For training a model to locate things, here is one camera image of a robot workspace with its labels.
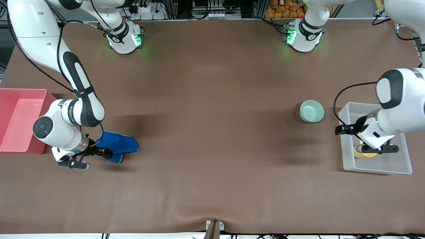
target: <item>blue cloth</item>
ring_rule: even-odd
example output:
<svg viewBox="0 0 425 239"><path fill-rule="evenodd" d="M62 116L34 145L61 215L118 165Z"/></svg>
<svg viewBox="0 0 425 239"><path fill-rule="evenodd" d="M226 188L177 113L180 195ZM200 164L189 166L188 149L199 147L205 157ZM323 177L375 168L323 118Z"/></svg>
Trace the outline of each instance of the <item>blue cloth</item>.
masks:
<svg viewBox="0 0 425 239"><path fill-rule="evenodd" d="M105 130L103 131L103 135L101 135L96 140L96 142L99 140L100 142L96 145L97 147L107 148L113 152L111 159L107 157L103 158L114 163L121 163L122 154L132 153L140 150L140 146L137 141L128 135Z"/></svg>

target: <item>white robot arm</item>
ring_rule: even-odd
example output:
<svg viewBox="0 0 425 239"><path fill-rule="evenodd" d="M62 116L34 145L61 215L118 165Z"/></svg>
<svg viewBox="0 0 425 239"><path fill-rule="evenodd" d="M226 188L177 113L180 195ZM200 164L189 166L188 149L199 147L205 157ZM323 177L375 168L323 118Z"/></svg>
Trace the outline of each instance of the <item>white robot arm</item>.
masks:
<svg viewBox="0 0 425 239"><path fill-rule="evenodd" d="M385 0L385 13L420 36L424 57L425 1ZM340 125L335 133L356 133L366 144L365 148L371 147L382 153L382 146L396 134L425 130L424 68L400 68L385 72L376 84L376 95L382 109L359 118L349 128Z"/></svg>
<svg viewBox="0 0 425 239"><path fill-rule="evenodd" d="M133 41L137 33L134 23L125 22L114 8L123 0L104 0L99 10L103 17L89 10L91 3L82 0L9 0L8 11L18 42L25 54L33 61L63 72L74 89L74 100L56 100L48 112L37 119L33 126L34 135L44 143L51 145L57 162L67 160L76 154L85 156L98 154L111 156L107 149L97 148L93 140L87 138L76 127L95 127L105 117L105 109L99 101L92 84L78 57L73 54L65 42L60 39L60 29L52 8L77 9L85 8L95 18L102 18L101 25L110 29L114 41L114 49L119 53L133 51L137 44ZM80 169L88 169L89 164L80 163Z"/></svg>
<svg viewBox="0 0 425 239"><path fill-rule="evenodd" d="M303 0L308 7L308 11L303 19L298 18L289 23L289 25L294 25L295 33L287 44L301 52L313 50L314 47L319 44L323 27L330 16L329 8L326 5L346 4L353 1L354 0Z"/></svg>

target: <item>white box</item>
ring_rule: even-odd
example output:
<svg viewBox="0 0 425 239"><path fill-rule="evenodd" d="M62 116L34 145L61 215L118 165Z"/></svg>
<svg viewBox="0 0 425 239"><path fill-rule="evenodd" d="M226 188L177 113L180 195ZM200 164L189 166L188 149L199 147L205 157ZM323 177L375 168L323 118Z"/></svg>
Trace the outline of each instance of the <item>white box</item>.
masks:
<svg viewBox="0 0 425 239"><path fill-rule="evenodd" d="M340 110L338 116L345 124L354 124L362 116L381 108L380 105L348 102ZM397 153L377 154L372 158L358 159L354 157L354 146L360 140L353 135L341 135L344 169L349 171L378 173L378 174L412 174L409 152L407 151L404 133L391 139L391 144L399 146Z"/></svg>

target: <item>yellow cup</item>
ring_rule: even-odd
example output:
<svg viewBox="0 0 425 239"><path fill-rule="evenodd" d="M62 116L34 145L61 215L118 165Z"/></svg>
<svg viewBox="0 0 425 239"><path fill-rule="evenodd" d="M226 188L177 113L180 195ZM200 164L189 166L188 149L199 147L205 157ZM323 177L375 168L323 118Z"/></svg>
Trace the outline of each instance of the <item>yellow cup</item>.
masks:
<svg viewBox="0 0 425 239"><path fill-rule="evenodd" d="M357 151L356 148L360 148L361 145L364 145L363 142L360 142L360 144L354 146L354 157L358 159L375 157L376 153L360 153L359 151Z"/></svg>

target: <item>table surface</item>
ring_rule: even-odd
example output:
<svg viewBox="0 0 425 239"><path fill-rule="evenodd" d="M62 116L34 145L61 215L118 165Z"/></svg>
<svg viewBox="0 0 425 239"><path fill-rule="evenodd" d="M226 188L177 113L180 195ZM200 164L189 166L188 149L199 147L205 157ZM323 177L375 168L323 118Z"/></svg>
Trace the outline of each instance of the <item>table surface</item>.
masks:
<svg viewBox="0 0 425 239"><path fill-rule="evenodd" d="M425 233L424 133L406 134L412 175L345 171L334 135L342 88L419 65L391 23L370 23L329 21L303 54L261 21L152 23L127 55L70 24L64 39L105 106L105 129L141 150L119 165L86 158L88 171L50 154L1 155L0 232L198 231L219 219L233 233ZM72 98L17 51L1 86ZM319 123L298 116L308 99L325 108ZM337 106L348 101L377 103L374 87L347 90Z"/></svg>

